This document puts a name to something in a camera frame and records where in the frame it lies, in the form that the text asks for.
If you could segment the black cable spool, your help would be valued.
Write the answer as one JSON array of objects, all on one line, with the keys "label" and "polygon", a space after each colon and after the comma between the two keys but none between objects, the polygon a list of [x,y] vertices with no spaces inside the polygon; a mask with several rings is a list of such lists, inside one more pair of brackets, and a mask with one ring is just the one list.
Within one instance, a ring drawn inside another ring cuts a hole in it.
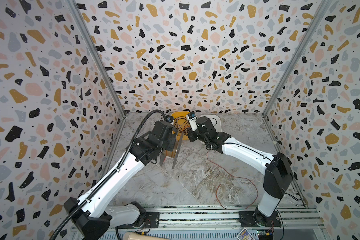
[{"label": "black cable spool", "polygon": [[175,141],[174,149],[171,152],[163,151],[163,153],[160,155],[160,160],[159,160],[160,166],[163,166],[166,158],[172,158],[173,159],[172,169],[175,168],[180,154],[181,146],[183,143],[183,138],[184,138],[184,132],[181,132],[181,135],[177,137],[177,140]]}]

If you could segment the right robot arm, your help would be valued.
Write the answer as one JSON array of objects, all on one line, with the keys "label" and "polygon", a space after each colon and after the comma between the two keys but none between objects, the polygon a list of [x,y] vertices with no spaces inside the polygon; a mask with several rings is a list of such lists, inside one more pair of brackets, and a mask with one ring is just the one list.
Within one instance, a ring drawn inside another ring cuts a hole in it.
[{"label": "right robot arm", "polygon": [[282,153],[273,155],[249,147],[230,134],[217,131],[211,119],[206,116],[198,118],[191,112],[187,114],[187,120],[190,123],[188,138],[191,142],[199,140],[205,144],[207,150],[234,157],[264,175],[264,195],[247,222],[249,225],[269,225],[293,180],[288,158]]}]

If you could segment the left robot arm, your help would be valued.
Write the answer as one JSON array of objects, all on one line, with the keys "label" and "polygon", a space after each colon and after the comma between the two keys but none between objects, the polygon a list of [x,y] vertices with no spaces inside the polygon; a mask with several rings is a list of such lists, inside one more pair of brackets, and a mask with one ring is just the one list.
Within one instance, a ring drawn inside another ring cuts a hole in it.
[{"label": "left robot arm", "polygon": [[137,172],[163,151],[174,149],[177,129],[173,122],[174,118],[163,111],[148,113],[116,165],[81,197],[65,202],[68,216],[50,238],[55,240],[68,222],[74,223],[85,240],[98,240],[115,226],[118,214],[108,214],[107,206]]}]

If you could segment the white plastic bin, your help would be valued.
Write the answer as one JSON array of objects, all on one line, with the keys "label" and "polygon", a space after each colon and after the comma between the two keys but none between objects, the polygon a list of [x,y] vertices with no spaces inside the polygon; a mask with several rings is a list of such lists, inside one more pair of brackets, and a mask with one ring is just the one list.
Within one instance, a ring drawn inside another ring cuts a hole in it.
[{"label": "white plastic bin", "polygon": [[207,114],[207,115],[202,115],[202,117],[207,117],[208,119],[210,119],[213,124],[213,127],[216,129],[217,132],[222,131],[222,124],[219,116]]}]

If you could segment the yellow plastic bin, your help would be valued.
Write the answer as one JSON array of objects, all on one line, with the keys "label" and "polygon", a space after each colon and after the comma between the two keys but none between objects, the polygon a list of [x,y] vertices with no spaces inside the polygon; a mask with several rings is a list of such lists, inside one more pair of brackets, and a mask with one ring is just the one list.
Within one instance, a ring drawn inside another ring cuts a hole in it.
[{"label": "yellow plastic bin", "polygon": [[172,116],[174,117],[174,127],[177,130],[177,137],[181,135],[181,132],[184,132],[184,138],[183,140],[187,141],[189,140],[188,137],[188,130],[191,129],[190,124],[187,120],[187,114],[188,111],[180,111],[172,113]]}]

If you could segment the beige cylinder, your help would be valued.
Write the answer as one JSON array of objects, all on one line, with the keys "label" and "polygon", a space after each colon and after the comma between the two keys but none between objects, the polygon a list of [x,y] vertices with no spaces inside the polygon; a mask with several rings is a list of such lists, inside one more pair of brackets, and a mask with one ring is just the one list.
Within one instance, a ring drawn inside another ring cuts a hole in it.
[{"label": "beige cylinder", "polygon": [[122,240],[168,240],[168,239],[141,235],[134,232],[128,232],[123,235]]}]

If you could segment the colourful sticker card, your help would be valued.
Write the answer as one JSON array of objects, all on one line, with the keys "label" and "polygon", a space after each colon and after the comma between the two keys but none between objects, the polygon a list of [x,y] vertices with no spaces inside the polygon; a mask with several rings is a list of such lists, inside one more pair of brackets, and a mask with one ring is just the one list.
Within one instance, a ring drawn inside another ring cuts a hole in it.
[{"label": "colourful sticker card", "polygon": [[251,232],[246,228],[243,228],[237,235],[237,240],[255,240],[251,235]]}]

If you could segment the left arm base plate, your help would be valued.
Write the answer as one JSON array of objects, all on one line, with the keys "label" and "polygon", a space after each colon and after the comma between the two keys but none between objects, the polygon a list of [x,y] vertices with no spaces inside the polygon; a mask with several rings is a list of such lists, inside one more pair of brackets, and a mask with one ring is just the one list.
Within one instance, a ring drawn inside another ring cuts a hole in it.
[{"label": "left arm base plate", "polygon": [[132,224],[121,225],[119,229],[157,229],[160,223],[160,213],[159,212],[146,212],[141,214],[137,220]]}]

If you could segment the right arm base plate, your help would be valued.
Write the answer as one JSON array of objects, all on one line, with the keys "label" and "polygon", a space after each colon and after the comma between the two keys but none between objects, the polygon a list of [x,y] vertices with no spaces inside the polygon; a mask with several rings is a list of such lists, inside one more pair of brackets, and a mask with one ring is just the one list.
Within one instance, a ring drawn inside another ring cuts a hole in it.
[{"label": "right arm base plate", "polygon": [[266,217],[258,211],[240,211],[239,223],[241,227],[281,227],[281,218],[277,211],[274,211],[270,217]]}]

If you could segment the aluminium mounting rail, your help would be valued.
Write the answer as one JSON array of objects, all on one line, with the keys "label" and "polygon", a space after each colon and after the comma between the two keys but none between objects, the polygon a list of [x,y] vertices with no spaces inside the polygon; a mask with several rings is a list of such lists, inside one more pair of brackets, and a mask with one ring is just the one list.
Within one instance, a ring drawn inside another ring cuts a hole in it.
[{"label": "aluminium mounting rail", "polygon": [[[245,217],[252,215],[254,207],[246,209],[244,206],[147,206],[147,212],[158,212],[159,219],[156,231],[169,230],[239,230],[244,227]],[[267,226],[254,224],[251,229],[268,229],[273,226],[276,230],[289,229],[324,229],[324,222],[316,209],[304,208],[302,205],[278,206],[273,223]]]}]

